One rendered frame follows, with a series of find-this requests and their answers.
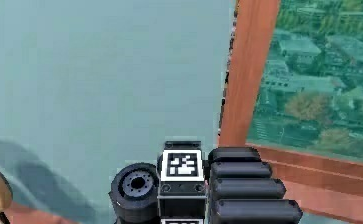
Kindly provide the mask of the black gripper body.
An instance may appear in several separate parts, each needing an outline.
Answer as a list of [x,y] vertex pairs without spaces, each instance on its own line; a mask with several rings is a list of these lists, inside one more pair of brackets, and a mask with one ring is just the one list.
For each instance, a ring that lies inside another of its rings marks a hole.
[[134,163],[118,172],[109,197],[117,216],[115,224],[159,224],[156,166]]

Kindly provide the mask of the brown framed window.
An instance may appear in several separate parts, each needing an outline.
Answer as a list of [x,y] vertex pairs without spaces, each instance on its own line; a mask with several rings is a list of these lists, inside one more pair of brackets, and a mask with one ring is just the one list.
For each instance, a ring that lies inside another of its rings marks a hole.
[[235,0],[218,143],[316,216],[363,224],[363,0]]

